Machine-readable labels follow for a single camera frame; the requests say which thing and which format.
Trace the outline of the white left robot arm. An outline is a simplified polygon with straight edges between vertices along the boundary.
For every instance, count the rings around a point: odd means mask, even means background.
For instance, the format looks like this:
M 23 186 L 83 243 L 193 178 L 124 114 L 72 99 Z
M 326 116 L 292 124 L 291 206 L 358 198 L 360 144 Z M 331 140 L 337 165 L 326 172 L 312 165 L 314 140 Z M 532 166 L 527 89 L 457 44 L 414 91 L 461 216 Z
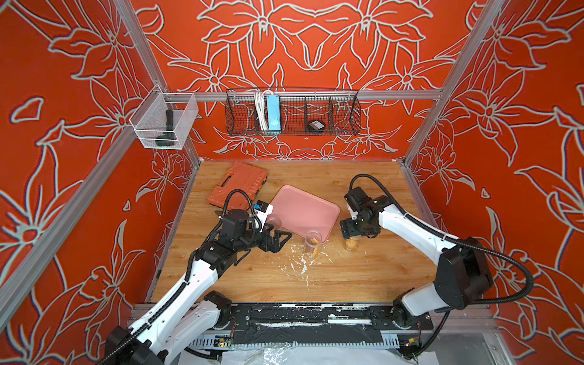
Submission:
M 188 346 L 205 331 L 229 325 L 232 302 L 211 287 L 254 248 L 278 253 L 291 234 L 267 222 L 273 207 L 252 202 L 241 189 L 245 209 L 223 207 L 219 221 L 194 250 L 186 272 L 146 314 L 128 328 L 116 327 L 106 340 L 101 364 L 176 364 Z

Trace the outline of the clear jar with cookies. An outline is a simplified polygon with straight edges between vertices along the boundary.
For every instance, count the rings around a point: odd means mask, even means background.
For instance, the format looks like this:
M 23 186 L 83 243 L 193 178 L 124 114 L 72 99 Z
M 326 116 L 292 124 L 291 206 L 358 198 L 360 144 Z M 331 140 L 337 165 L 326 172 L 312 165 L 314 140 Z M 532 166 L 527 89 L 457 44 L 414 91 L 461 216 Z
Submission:
M 360 245 L 360 240 L 361 237 L 349 237 L 343 243 L 343 247 L 349 252 L 354 252 L 358 249 Z

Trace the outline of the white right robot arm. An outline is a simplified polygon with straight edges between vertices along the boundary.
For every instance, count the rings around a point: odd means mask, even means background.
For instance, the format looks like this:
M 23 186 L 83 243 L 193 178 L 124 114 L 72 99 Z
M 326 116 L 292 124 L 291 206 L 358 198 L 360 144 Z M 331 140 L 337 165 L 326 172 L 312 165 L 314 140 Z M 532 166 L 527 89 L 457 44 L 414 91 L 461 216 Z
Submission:
M 373 239 L 389 231 L 418 249 L 436 265 L 432 283 L 407 290 L 392 302 L 390 318 L 400 329 L 409 329 L 431 311 L 464 310 L 472 304 L 505 304 L 527 297 L 533 290 L 533 274 L 522 263 L 484 247 L 476 239 L 447 234 L 406 211 L 389 190 L 368 174 L 349 183 L 345 202 L 350 217 L 340 223 L 346 240 Z M 525 277 L 523 287 L 505 297 L 485 299 L 494 279 L 487 258 L 501 259 Z

